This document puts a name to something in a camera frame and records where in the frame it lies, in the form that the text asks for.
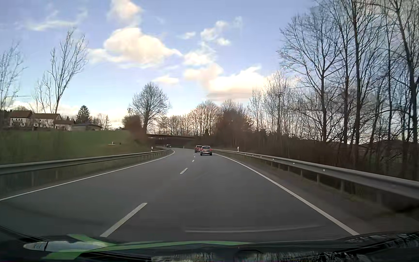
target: green grass field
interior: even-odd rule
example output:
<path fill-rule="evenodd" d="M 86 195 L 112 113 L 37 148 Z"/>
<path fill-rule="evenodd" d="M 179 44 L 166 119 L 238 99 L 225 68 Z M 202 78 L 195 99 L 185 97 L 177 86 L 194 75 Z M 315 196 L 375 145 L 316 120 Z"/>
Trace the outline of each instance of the green grass field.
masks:
<path fill-rule="evenodd" d="M 145 151 L 128 131 L 0 131 L 0 164 Z"/>

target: overpass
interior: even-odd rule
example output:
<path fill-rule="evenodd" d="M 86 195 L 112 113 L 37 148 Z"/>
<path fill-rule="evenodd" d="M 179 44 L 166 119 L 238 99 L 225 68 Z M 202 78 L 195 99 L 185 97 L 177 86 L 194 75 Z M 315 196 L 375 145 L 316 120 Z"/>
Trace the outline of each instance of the overpass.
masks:
<path fill-rule="evenodd" d="M 173 146 L 183 146 L 195 140 L 195 137 L 189 136 L 173 136 L 173 135 L 157 135 L 147 134 L 148 139 L 154 140 L 155 145 L 171 144 Z"/>

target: house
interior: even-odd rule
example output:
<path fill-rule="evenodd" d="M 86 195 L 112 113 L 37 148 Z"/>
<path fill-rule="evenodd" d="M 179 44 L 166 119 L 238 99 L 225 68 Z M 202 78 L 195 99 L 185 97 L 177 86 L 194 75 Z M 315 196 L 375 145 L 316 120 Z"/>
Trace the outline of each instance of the house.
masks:
<path fill-rule="evenodd" d="M 55 120 L 55 128 L 59 130 L 72 131 L 73 120 Z"/>
<path fill-rule="evenodd" d="M 92 123 L 76 123 L 72 126 L 72 131 L 101 130 L 102 127 Z"/>
<path fill-rule="evenodd" d="M 9 115 L 9 126 L 31 126 L 32 115 L 30 110 L 14 110 Z"/>
<path fill-rule="evenodd" d="M 55 128 L 55 121 L 62 120 L 60 114 L 35 113 L 32 115 L 33 126 Z"/>

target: utility pole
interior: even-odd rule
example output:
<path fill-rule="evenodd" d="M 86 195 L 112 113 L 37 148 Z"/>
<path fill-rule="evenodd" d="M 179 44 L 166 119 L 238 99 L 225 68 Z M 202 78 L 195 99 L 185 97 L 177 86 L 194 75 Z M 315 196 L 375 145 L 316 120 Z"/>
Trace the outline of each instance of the utility pole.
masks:
<path fill-rule="evenodd" d="M 281 96 L 284 95 L 284 92 L 277 92 L 274 94 L 278 98 L 277 104 L 277 133 L 281 134 Z"/>

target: asphalt road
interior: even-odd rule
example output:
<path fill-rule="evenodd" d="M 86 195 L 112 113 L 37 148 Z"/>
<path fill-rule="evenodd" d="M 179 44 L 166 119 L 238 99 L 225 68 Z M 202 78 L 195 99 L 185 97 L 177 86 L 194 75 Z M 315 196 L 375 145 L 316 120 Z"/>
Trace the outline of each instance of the asphalt road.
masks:
<path fill-rule="evenodd" d="M 36 236 L 107 234 L 122 241 L 298 241 L 351 235 L 243 165 L 173 150 L 150 163 L 0 201 L 0 225 Z"/>

